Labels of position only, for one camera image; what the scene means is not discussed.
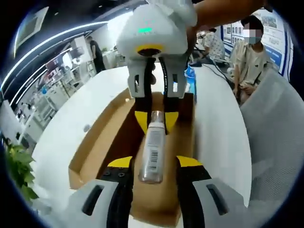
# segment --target potted plant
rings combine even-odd
[[[9,174],[24,198],[32,204],[31,200],[37,199],[38,195],[29,186],[33,183],[34,175],[29,165],[34,159],[21,145],[13,145],[9,139],[3,139],[6,146],[6,160]]]

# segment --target bottle cap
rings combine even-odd
[[[152,111],[151,123],[164,123],[164,114],[161,111]]]

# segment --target barcode label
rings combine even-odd
[[[150,147],[159,147],[162,142],[162,134],[159,131],[150,131],[150,140],[148,145]]]
[[[157,171],[157,160],[158,160],[158,151],[151,150],[149,169],[151,171]]]

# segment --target chair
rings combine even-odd
[[[303,165],[304,102],[282,76],[269,69],[240,109],[252,159],[248,209],[262,225],[284,202]]]

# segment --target man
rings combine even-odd
[[[91,36],[87,38],[87,41],[89,42],[92,50],[96,72],[99,73],[100,71],[105,70],[103,53],[101,52],[97,42],[93,40]]]
[[[211,59],[225,59],[225,48],[224,43],[218,37],[215,32],[215,28],[211,28],[207,31],[204,37],[204,55]]]
[[[201,64],[213,64],[210,59],[225,59],[225,48],[223,41],[215,34],[217,30],[211,28],[202,35],[203,51],[194,51],[192,56],[198,58],[190,66],[201,66]]]
[[[245,40],[237,44],[233,93],[243,104],[256,90],[265,70],[274,68],[274,65],[261,42],[264,33],[262,22],[251,15],[241,20],[241,24]]]

